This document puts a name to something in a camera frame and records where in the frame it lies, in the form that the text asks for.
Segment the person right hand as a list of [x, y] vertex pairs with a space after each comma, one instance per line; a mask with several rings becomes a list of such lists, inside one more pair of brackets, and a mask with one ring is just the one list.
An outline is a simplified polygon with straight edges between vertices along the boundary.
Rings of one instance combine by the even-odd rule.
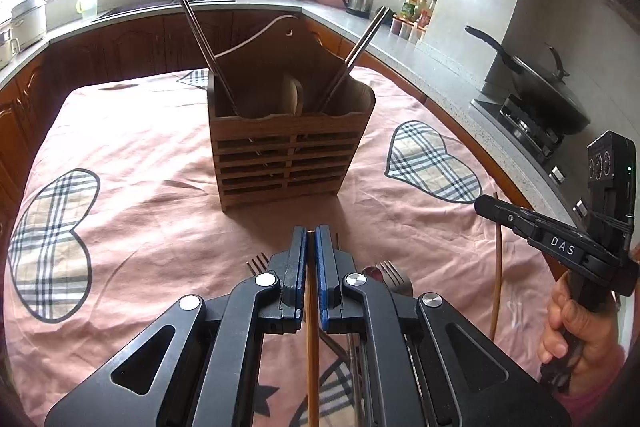
[[556, 394], [567, 404], [597, 403], [614, 385], [627, 389], [639, 384], [639, 363], [624, 357], [618, 342], [616, 303], [606, 297], [590, 311], [578, 303], [570, 291], [570, 272], [565, 272], [552, 288], [547, 322], [538, 345], [538, 358], [549, 363], [567, 355], [570, 333], [582, 340], [582, 354], [570, 375], [567, 391]]

